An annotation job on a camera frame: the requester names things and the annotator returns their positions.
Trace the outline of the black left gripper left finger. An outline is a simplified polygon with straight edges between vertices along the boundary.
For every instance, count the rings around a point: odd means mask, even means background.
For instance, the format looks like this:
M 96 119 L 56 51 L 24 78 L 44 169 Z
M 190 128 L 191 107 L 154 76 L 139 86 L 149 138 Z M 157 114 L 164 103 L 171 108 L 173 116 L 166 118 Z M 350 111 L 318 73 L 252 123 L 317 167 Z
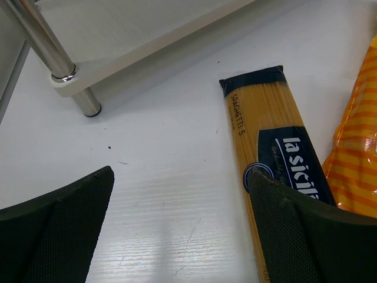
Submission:
M 113 186 L 105 166 L 1 209 L 1 282 L 85 282 Z

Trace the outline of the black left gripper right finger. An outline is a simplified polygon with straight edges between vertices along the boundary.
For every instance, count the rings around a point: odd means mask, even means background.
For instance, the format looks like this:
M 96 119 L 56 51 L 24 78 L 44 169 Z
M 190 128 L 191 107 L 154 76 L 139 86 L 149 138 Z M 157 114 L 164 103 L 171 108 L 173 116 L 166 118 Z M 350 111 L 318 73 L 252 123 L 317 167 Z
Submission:
M 254 169 L 249 195 L 272 282 L 376 282 L 376 219 L 314 200 Z

